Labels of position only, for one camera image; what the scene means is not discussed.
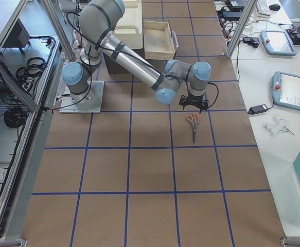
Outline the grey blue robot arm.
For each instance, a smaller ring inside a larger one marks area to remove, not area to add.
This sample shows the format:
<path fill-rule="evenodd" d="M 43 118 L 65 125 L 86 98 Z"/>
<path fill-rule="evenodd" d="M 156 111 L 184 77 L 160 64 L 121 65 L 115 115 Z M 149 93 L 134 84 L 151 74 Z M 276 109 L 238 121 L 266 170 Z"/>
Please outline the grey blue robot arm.
<path fill-rule="evenodd" d="M 63 67 L 62 78 L 71 97 L 76 102 L 86 97 L 90 91 L 88 79 L 99 67 L 101 53 L 121 65 L 155 91 L 160 103 L 170 104 L 175 98 L 182 82 L 189 83 L 187 96 L 181 96 L 179 104 L 192 105 L 200 111 L 208 108 L 204 94 L 211 74 L 207 62 L 193 65 L 171 59 L 165 71 L 160 72 L 124 42 L 114 36 L 113 31 L 125 12 L 122 1 L 90 1 L 79 14 L 79 27 L 85 47 L 77 61 Z"/>

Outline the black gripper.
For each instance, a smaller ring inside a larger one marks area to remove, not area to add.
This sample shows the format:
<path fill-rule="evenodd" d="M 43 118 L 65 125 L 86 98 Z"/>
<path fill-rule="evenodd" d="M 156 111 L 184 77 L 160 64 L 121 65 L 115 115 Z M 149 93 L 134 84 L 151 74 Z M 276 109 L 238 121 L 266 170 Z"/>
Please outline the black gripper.
<path fill-rule="evenodd" d="M 192 94 L 189 94 L 188 96 L 182 95 L 180 97 L 179 105 L 183 107 L 183 110 L 185 110 L 185 107 L 188 105 L 195 106 L 199 109 L 199 114 L 201 114 L 203 109 L 208 108 L 208 100 L 204 100 L 203 96 L 194 96 Z"/>

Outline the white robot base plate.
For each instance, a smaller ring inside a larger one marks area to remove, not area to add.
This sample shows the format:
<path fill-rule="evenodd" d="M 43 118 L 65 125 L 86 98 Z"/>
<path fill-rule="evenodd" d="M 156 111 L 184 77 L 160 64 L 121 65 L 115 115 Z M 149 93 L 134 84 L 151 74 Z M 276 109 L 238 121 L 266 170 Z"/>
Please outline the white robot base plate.
<path fill-rule="evenodd" d="M 65 87 L 65 94 L 68 96 L 63 97 L 60 113 L 81 114 L 81 113 L 96 113 L 101 112 L 102 98 L 104 91 L 104 81 L 88 81 L 90 91 L 86 90 L 81 95 L 71 94 L 68 86 Z"/>

